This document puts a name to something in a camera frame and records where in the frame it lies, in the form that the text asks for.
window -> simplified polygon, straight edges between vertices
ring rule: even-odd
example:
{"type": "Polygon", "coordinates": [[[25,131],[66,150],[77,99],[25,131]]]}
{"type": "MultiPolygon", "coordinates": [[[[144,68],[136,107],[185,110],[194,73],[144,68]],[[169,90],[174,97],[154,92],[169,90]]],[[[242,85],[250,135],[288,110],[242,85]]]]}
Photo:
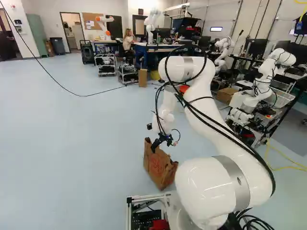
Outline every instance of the window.
{"type": "Polygon", "coordinates": [[[221,32],[223,30],[222,27],[211,27],[210,32],[221,32]]]}

speaker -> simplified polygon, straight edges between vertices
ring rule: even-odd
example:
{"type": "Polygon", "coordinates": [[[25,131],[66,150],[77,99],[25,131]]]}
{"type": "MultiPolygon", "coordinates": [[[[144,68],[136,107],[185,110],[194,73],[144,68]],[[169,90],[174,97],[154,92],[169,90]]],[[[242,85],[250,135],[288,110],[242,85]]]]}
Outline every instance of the speaker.
{"type": "Polygon", "coordinates": [[[143,15],[144,14],[144,10],[143,9],[139,9],[139,15],[143,15]]]}
{"type": "Polygon", "coordinates": [[[87,63],[95,64],[94,51],[93,51],[91,41],[80,40],[80,47],[81,47],[83,64],[87,64],[87,63]]]}

red component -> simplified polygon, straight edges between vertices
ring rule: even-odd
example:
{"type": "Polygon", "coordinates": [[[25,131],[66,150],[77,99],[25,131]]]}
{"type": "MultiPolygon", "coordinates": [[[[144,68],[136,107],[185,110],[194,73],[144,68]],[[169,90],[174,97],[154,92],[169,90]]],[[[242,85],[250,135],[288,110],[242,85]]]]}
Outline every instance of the red component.
{"type": "Polygon", "coordinates": [[[149,230],[169,230],[169,225],[165,219],[156,219],[153,220],[153,226],[149,230]]]}
{"type": "Polygon", "coordinates": [[[188,88],[189,88],[188,85],[181,85],[179,91],[184,94],[188,90],[188,88]]]}
{"type": "Polygon", "coordinates": [[[255,137],[254,134],[243,134],[242,136],[244,136],[245,138],[253,138],[253,137],[255,137]]]}

yellow bucket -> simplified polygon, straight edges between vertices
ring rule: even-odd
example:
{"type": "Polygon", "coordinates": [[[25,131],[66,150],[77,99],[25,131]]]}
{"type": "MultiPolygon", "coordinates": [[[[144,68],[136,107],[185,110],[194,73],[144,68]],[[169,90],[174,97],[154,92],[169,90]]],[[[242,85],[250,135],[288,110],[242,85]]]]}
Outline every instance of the yellow bucket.
{"type": "Polygon", "coordinates": [[[155,80],[155,81],[159,80],[160,79],[159,71],[157,71],[157,70],[151,71],[150,72],[150,78],[152,80],[155,80]]]}

yellow cable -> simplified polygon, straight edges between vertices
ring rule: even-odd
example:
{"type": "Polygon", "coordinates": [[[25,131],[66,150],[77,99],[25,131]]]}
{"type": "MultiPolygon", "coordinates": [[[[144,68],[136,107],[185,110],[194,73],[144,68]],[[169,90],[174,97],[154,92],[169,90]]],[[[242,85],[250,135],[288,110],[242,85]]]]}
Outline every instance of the yellow cable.
{"type": "Polygon", "coordinates": [[[275,147],[271,146],[269,141],[267,142],[267,148],[266,148],[265,153],[264,153],[264,160],[266,161],[268,167],[269,167],[271,170],[273,170],[273,171],[278,171],[278,170],[281,170],[281,169],[296,169],[296,170],[301,170],[301,171],[307,172],[307,166],[304,166],[304,165],[302,165],[302,164],[300,164],[300,163],[297,163],[297,162],[295,162],[294,160],[290,159],[290,158],[287,157],[283,152],[281,152],[280,150],[278,150],[278,149],[276,149],[275,147]],[[274,150],[277,151],[280,155],[282,155],[284,158],[286,158],[288,161],[292,162],[293,164],[296,164],[296,165],[300,166],[301,168],[300,168],[300,167],[295,167],[295,166],[284,166],[284,167],[279,167],[279,168],[276,168],[276,169],[273,168],[273,167],[270,165],[270,163],[269,163],[269,161],[268,161],[268,159],[267,159],[267,158],[268,158],[268,154],[269,154],[269,148],[274,149],[274,150]]]}
{"type": "Polygon", "coordinates": [[[307,11],[307,5],[304,7],[304,11],[303,11],[303,14],[301,15],[301,17],[299,18],[299,21],[301,22],[302,21],[302,18],[304,16],[304,14],[306,13],[307,11]]]}
{"type": "Polygon", "coordinates": [[[300,1],[298,1],[298,0],[294,0],[296,3],[298,3],[298,4],[307,4],[307,2],[305,1],[305,2],[300,2],[300,1]]]}
{"type": "MultiPolygon", "coordinates": [[[[298,3],[298,4],[307,4],[307,2],[299,2],[298,0],[294,0],[294,1],[295,1],[296,3],[298,3]]],[[[302,18],[303,18],[303,16],[304,16],[304,14],[306,13],[306,11],[307,11],[307,5],[305,6],[304,11],[303,11],[301,17],[299,18],[299,21],[300,21],[300,22],[302,21],[302,18]]]]}

